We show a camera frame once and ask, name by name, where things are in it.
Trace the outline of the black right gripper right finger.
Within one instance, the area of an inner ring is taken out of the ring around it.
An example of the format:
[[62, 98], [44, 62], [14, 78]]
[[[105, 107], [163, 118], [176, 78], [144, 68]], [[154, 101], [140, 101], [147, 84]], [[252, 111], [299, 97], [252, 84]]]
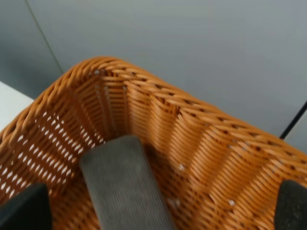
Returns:
[[293, 180], [285, 180], [278, 191], [274, 213], [276, 230], [307, 228], [307, 189]]

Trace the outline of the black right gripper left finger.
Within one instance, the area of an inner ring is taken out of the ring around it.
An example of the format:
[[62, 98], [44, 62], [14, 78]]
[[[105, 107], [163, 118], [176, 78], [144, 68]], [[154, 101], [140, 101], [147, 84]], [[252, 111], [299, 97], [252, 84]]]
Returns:
[[0, 206], [2, 230], [51, 230], [47, 186], [33, 184]]

